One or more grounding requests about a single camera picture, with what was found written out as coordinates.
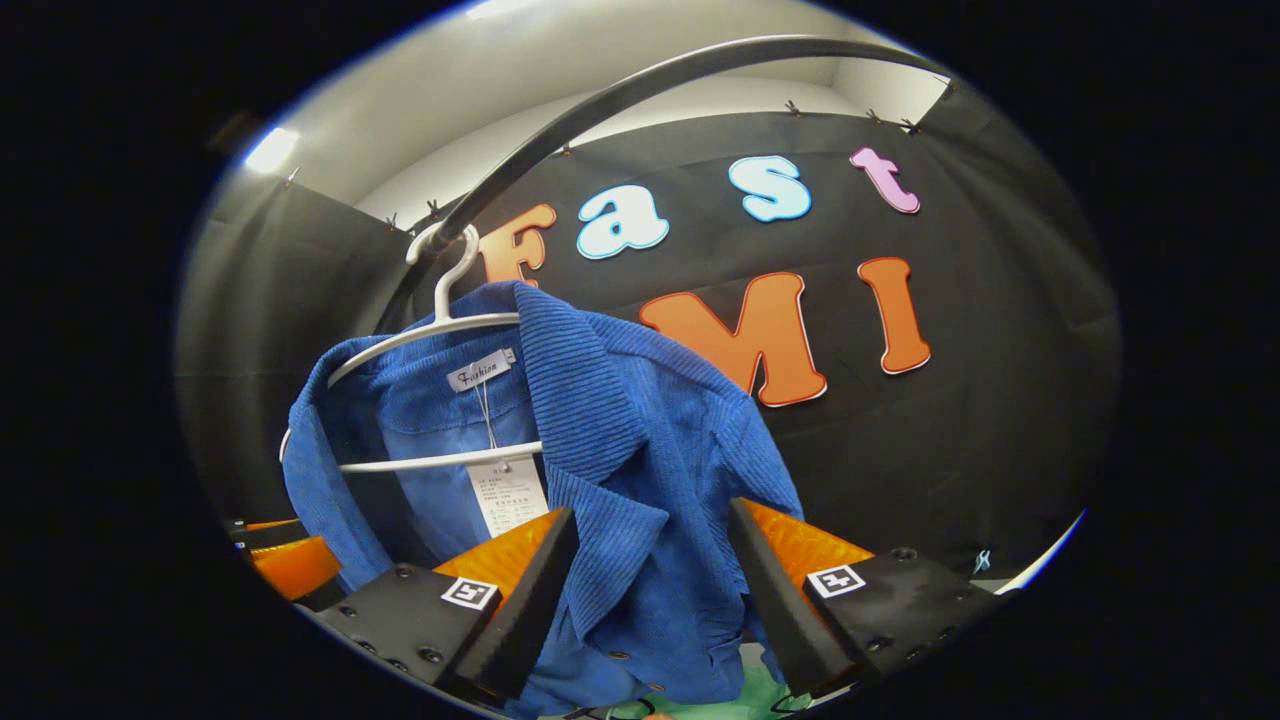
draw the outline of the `green cloth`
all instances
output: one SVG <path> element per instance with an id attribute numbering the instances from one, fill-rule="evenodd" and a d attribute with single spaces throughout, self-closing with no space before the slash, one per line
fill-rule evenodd
<path id="1" fill-rule="evenodd" d="M 809 707 L 813 700 L 809 696 L 790 697 L 791 691 L 786 685 L 780 685 L 769 676 L 768 669 L 759 665 L 749 665 L 742 669 L 742 694 L 737 700 L 716 705 L 676 705 L 659 694 L 645 697 L 653 703 L 655 712 L 664 712 L 676 720 L 776 720 L 786 717 L 788 712 L 773 712 L 773 703 L 778 703 L 780 710 L 791 712 Z M 627 702 L 616 705 L 605 715 L 609 720 L 639 720 L 649 714 L 649 708 L 640 702 Z"/>

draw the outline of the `orange letter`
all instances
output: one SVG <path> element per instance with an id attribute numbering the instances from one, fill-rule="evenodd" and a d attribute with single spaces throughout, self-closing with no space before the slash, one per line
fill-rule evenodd
<path id="1" fill-rule="evenodd" d="M 858 277 L 876 291 L 884 325 L 884 355 L 881 368 L 891 375 L 914 370 L 929 361 L 929 345 L 920 340 L 911 292 L 906 278 L 911 266 L 901 258 L 877 258 L 858 266 Z"/>
<path id="2" fill-rule="evenodd" d="M 809 352 L 801 292 L 804 279 L 795 273 L 755 278 L 746 286 L 736 333 L 690 292 L 650 300 L 640 309 L 640 322 L 701 355 L 748 393 L 763 359 L 760 402 L 781 407 L 827 392 L 827 378 L 814 369 Z"/>
<path id="3" fill-rule="evenodd" d="M 534 205 L 516 219 L 480 238 L 480 254 L 484 255 L 486 282 L 525 281 L 521 263 L 527 263 L 536 270 L 547 259 L 547 246 L 543 236 L 531 228 L 549 228 L 556 223 L 556 210 L 550 205 Z M 538 281 L 525 281 L 538 287 Z"/>

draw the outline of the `light blue letter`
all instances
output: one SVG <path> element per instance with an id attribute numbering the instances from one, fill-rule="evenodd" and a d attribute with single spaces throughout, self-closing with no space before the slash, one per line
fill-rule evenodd
<path id="1" fill-rule="evenodd" d="M 728 182 L 746 192 L 742 208 L 748 214 L 769 223 L 790 220 L 809 211 L 809 188 L 800 181 L 800 170 L 777 155 L 742 158 L 728 168 Z"/>
<path id="2" fill-rule="evenodd" d="M 604 213 L 607 205 L 613 205 L 612 213 Z M 671 223 L 658 217 L 653 193 L 639 184 L 605 190 L 582 205 L 577 219 L 588 223 L 577 233 L 577 251 L 590 260 L 612 258 L 627 246 L 653 247 L 671 229 Z"/>

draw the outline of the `hang tag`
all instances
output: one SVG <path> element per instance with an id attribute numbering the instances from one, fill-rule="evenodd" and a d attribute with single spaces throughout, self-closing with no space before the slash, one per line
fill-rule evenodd
<path id="1" fill-rule="evenodd" d="M 502 460 L 467 465 L 490 538 L 548 512 L 534 456 L 508 459 L 506 466 L 508 470 L 503 471 Z"/>
<path id="2" fill-rule="evenodd" d="M 509 347 L 495 350 L 475 363 L 449 373 L 449 387 L 453 388 L 453 392 L 466 392 L 489 378 L 506 373 L 515 361 L 516 354 Z"/>

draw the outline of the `letter m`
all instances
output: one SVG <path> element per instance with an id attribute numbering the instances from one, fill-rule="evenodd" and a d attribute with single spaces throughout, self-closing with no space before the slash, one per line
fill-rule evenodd
<path id="1" fill-rule="evenodd" d="M 705 357 L 750 393 L 764 363 L 760 402 L 781 407 L 813 400 L 827 391 L 827 378 L 813 366 L 800 314 L 804 279 L 795 273 L 769 273 L 746 286 L 737 332 L 730 332 L 690 292 L 650 300 L 640 322 Z"/>

